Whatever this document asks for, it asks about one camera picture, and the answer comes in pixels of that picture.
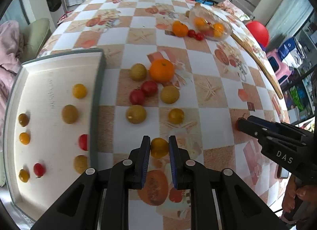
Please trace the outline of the person right hand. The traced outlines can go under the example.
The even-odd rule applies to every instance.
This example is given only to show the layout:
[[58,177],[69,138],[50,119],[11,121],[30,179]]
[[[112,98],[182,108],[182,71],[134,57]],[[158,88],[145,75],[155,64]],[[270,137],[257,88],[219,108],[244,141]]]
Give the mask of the person right hand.
[[316,185],[305,185],[301,188],[297,187],[296,177],[294,175],[291,175],[282,202],[282,209],[285,212],[290,213],[295,208],[296,197],[302,201],[310,203],[310,205],[312,205],[312,208],[316,209],[316,195]]

